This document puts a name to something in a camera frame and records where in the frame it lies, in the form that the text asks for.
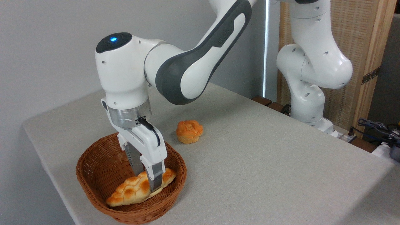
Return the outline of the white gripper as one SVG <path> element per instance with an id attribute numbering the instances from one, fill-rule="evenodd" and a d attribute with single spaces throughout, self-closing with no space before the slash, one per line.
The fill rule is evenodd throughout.
<path id="1" fill-rule="evenodd" d="M 146 169 L 151 192 L 158 190 L 162 185 L 165 172 L 164 160 L 166 159 L 166 145 L 160 131 L 146 128 L 139 124 L 133 128 L 121 128 L 113 124 L 110 113 L 112 108 L 108 107 L 105 98 L 101 99 L 111 125 L 118 131 L 120 147 L 127 156 L 134 175 L 137 176 Z"/>

